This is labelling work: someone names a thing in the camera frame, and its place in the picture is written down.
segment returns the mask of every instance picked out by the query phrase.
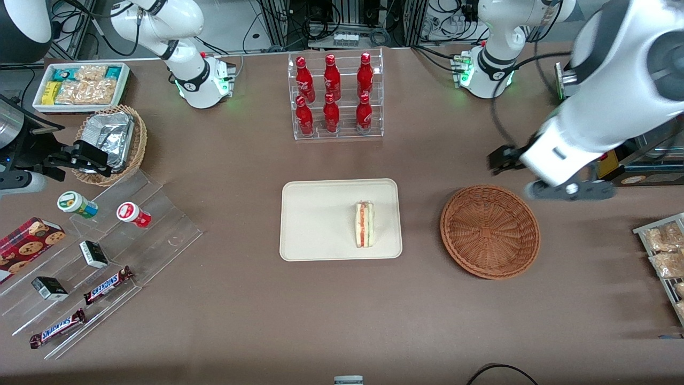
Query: clear acrylic shelf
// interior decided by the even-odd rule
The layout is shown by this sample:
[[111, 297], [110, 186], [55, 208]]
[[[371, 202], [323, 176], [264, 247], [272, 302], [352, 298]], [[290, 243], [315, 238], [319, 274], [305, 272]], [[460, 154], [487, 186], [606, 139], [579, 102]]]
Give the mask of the clear acrylic shelf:
[[[70, 223], [63, 226], [68, 235], [53, 248], [55, 252], [40, 256], [27, 266], [32, 270], [23, 269], [3, 285], [7, 287], [0, 289], [2, 316], [11, 326], [12, 335], [26, 340], [26, 349], [32, 335], [59, 323], [78, 308], [84, 309], [87, 323], [74, 326], [37, 350], [45, 359], [64, 355], [202, 235], [166, 197], [161, 185], [142, 171], [117, 181], [93, 201], [99, 206], [96, 216], [71, 216]], [[152, 215], [147, 228], [116, 218], [116, 208], [125, 201], [138, 204]], [[109, 260], [107, 267], [96, 269], [86, 264], [79, 248], [83, 240], [100, 244]], [[126, 265], [135, 276], [86, 307], [83, 294]], [[39, 275], [57, 278], [69, 296], [62, 302], [43, 299], [31, 285]]]
[[[361, 135], [356, 131], [356, 106], [358, 106], [358, 94], [356, 91], [356, 73], [360, 66], [361, 54], [368, 52], [371, 54], [371, 67], [373, 67], [373, 91], [371, 92], [370, 104], [373, 108], [371, 115], [371, 130], [368, 134]], [[373, 138], [384, 135], [384, 80], [382, 50], [340, 50], [332, 51], [335, 55], [337, 68], [340, 70], [342, 81], [342, 98], [337, 101], [340, 109], [340, 128], [336, 134], [331, 134], [326, 130], [325, 118], [323, 116], [323, 106], [325, 105], [324, 96], [326, 88], [323, 74], [326, 70], [325, 55], [329, 52], [307, 51], [296, 55], [289, 55], [288, 61], [288, 84], [290, 93], [290, 109], [292, 111], [292, 128], [296, 140], [303, 139], [339, 139], [339, 138]], [[313, 76], [313, 89], [316, 92], [316, 100], [309, 104], [313, 113], [313, 136], [304, 136], [297, 125], [295, 110], [295, 98], [299, 95], [297, 89], [297, 67], [294, 60], [302, 56], [306, 59], [306, 66]]]

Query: foil-wrapped food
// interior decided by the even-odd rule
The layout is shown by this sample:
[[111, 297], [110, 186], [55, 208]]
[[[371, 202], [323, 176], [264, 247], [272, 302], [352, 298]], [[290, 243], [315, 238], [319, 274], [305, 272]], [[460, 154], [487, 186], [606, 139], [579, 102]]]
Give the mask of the foil-wrapped food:
[[[97, 114], [85, 123], [81, 139], [107, 153], [112, 173], [126, 169], [135, 119], [126, 112]], [[84, 173], [94, 171], [80, 169]]]

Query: red cookie box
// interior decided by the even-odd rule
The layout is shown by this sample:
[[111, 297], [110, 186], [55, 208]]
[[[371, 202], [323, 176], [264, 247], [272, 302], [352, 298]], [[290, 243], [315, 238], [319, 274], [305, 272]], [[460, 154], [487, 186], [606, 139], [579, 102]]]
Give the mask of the red cookie box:
[[44, 219], [31, 218], [0, 239], [0, 284], [65, 236], [60, 226]]

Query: red cap bottle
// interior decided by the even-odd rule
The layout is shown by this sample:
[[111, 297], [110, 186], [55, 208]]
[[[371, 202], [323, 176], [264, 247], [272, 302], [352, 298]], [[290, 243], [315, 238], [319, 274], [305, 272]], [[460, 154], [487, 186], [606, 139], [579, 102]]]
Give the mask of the red cap bottle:
[[323, 115], [326, 117], [326, 130], [331, 134], [336, 134], [339, 131], [340, 109], [337, 103], [335, 103], [335, 97], [332, 93], [326, 94], [326, 105], [323, 107]]
[[364, 92], [368, 95], [373, 91], [373, 68], [371, 67], [371, 54], [364, 52], [361, 54], [361, 66], [358, 68], [356, 74], [356, 81], [358, 83], [358, 97]]
[[371, 108], [370, 99], [368, 92], [364, 92], [359, 98], [358, 107], [356, 107], [356, 131], [361, 135], [366, 135], [371, 131], [373, 108]]
[[326, 72], [323, 74], [326, 83], [326, 93], [331, 93], [335, 100], [342, 97], [340, 70], [335, 64], [335, 55], [326, 55]]
[[306, 98], [307, 103], [313, 103], [316, 100], [316, 92], [313, 90], [313, 76], [306, 67], [306, 60], [299, 56], [295, 59], [297, 65], [297, 88], [300, 95]]
[[302, 135], [312, 136], [313, 114], [311, 114], [311, 109], [306, 105], [306, 99], [302, 95], [298, 95], [295, 98], [295, 103], [297, 103], [297, 110], [295, 110], [297, 125], [299, 125]]

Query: brown table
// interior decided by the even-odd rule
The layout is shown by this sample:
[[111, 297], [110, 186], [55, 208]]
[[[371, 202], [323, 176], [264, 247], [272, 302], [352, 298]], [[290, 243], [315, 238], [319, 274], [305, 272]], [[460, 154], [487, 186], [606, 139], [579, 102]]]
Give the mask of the brown table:
[[[127, 103], [149, 130], [142, 168], [206, 234], [60, 360], [42, 360], [0, 320], [0, 383], [314, 385], [358, 373], [370, 385], [465, 384], [489, 362], [547, 385], [681, 383], [684, 341], [657, 339], [680, 329], [631, 234], [684, 211], [681, 189], [529, 202], [542, 230], [534, 265], [508, 281], [476, 278], [442, 246], [441, 208], [459, 188], [492, 183], [519, 193], [534, 177], [490, 176], [486, 156], [503, 140], [487, 101], [455, 90], [447, 71], [409, 49], [384, 54], [385, 137], [338, 143], [293, 140], [287, 54], [246, 58], [235, 97], [209, 110], [178, 96], [161, 61], [130, 62]], [[522, 142], [551, 104], [530, 65], [499, 111]], [[71, 127], [60, 133], [65, 141], [82, 122], [53, 119]], [[400, 257], [280, 259], [283, 185], [375, 177], [399, 186]], [[65, 221], [55, 199], [71, 188], [99, 191], [69, 175], [44, 192], [3, 198], [0, 234], [30, 216]], [[480, 383], [485, 377], [525, 383], [505, 369]]]

